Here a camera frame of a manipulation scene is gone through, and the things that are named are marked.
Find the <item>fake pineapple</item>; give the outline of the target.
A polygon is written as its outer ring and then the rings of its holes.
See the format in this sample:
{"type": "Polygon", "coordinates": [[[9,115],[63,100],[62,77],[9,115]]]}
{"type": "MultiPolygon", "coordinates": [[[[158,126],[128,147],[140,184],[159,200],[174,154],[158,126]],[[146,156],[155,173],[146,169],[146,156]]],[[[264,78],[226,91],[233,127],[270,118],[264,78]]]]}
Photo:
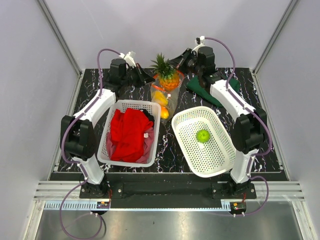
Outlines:
{"type": "Polygon", "coordinates": [[[154,72],[157,75],[159,84],[167,92],[171,92],[180,85],[178,71],[170,64],[169,59],[165,59],[162,53],[156,55],[156,59],[151,61],[154,72]]]}

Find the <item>clear zip top bag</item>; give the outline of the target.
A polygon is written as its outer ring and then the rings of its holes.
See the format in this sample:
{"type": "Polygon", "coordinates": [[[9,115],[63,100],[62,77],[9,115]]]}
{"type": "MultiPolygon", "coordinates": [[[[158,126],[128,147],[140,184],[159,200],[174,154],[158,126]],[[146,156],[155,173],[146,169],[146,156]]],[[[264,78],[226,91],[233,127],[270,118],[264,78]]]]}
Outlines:
{"type": "Polygon", "coordinates": [[[180,94],[180,88],[182,86],[183,80],[184,80],[184,74],[181,73],[180,71],[177,70],[177,72],[179,73],[179,78],[180,78],[180,84],[179,86],[172,90],[172,91],[166,91],[164,88],[162,88],[162,86],[159,83],[159,80],[157,78],[157,75],[154,75],[153,78],[155,79],[155,81],[151,84],[150,86],[150,93],[151,93],[151,99],[152,99],[152,93],[154,91],[160,91],[162,92],[166,98],[168,99],[168,105],[165,106],[168,111],[169,111],[169,117],[168,119],[162,119],[160,118],[162,123],[167,123],[173,116],[174,113],[176,111],[177,105],[178,105],[178,100],[179,100],[179,94],[180,94]]]}

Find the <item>green fake lime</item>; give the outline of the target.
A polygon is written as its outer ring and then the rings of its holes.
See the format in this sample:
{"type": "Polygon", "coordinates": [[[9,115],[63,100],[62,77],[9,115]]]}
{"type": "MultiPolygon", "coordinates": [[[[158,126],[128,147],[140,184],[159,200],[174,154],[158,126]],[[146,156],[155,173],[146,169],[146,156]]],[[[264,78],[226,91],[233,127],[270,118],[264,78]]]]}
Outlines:
{"type": "Polygon", "coordinates": [[[210,139],[209,131],[202,129],[196,133],[196,139],[199,143],[206,143],[210,139]]]}

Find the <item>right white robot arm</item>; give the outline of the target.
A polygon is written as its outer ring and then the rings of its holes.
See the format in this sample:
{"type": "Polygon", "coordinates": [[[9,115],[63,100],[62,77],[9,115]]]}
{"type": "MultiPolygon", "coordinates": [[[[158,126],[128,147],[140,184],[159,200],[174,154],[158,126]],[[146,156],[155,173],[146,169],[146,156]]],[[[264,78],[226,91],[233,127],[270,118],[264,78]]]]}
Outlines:
{"type": "Polygon", "coordinates": [[[233,182],[227,185],[227,192],[230,197],[239,198],[245,192],[243,184],[251,178],[250,169],[254,157],[259,155],[260,145],[272,140],[267,113],[243,100],[230,86],[231,79],[216,70],[212,47],[188,48],[169,62],[183,73],[195,74],[201,89],[217,99],[231,115],[234,126],[230,135],[236,153],[230,173],[233,182]]]}

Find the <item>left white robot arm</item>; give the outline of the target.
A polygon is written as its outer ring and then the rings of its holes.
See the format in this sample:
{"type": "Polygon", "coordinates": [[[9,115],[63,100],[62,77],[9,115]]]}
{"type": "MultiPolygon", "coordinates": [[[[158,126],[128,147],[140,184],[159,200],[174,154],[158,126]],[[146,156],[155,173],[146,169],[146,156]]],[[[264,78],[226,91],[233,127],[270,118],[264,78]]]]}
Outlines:
{"type": "Polygon", "coordinates": [[[65,162],[81,169],[84,182],[91,184],[90,192],[103,198],[108,193],[108,186],[102,182],[105,174],[96,158],[98,144],[94,127],[126,87],[143,87],[152,83],[154,78],[138,63],[131,66],[122,58],[113,59],[109,71],[100,73],[99,77],[100,89],[90,102],[76,114],[62,118],[60,149],[65,162]]]}

